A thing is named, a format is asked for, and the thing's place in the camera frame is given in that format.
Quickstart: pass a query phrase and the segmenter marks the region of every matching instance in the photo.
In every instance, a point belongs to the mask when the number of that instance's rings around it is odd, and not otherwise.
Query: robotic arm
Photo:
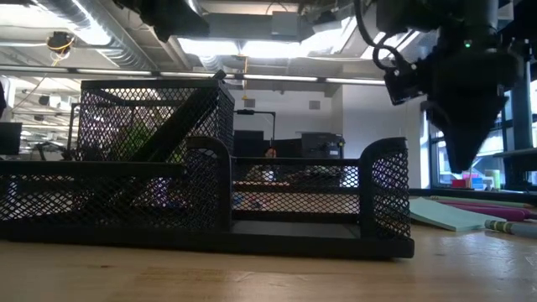
[[[428,119],[443,133],[455,173],[469,169],[482,142],[505,106],[504,92],[523,76],[522,58],[511,51],[512,40],[498,34],[500,0],[377,0],[377,27],[386,33],[374,43],[362,20],[363,3],[355,0],[357,26],[374,47],[375,65],[385,71],[391,101],[400,105],[427,95]],[[409,29],[438,30],[438,43],[422,60],[407,62],[383,43]],[[378,59],[381,49],[393,66]]]

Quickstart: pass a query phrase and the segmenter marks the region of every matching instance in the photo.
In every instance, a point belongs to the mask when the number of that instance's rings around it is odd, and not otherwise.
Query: person
[[[263,153],[264,157],[267,159],[275,159],[277,156],[276,149],[274,147],[268,147]],[[248,181],[273,181],[274,172],[270,169],[269,166],[258,164],[253,166],[248,174],[246,175],[246,180]]]

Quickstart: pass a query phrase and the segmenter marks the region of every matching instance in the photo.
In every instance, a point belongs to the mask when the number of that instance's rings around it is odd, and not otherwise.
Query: wooden desk
[[[0,242],[1,301],[537,301],[537,241],[413,228],[390,262]]]

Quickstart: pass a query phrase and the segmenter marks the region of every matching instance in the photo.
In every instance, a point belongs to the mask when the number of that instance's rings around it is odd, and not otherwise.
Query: exposed ductwork
[[[156,70],[157,65],[143,52],[97,0],[32,0],[37,6],[68,24],[90,45],[106,46],[98,52],[121,69]]]

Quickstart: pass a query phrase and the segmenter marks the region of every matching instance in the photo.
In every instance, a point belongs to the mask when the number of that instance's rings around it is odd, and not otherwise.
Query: green object
[[[508,206],[508,207],[514,207],[514,208],[523,208],[523,209],[532,208],[532,206],[528,204],[519,203],[519,202],[510,202],[510,201],[476,200],[476,199],[447,197],[447,196],[431,196],[430,198],[432,200],[458,200],[458,201],[465,201],[469,203],[478,203],[478,204],[494,205],[494,206]]]
[[[424,198],[410,200],[410,217],[454,232],[483,229],[487,220],[505,221],[505,219],[460,210]]]

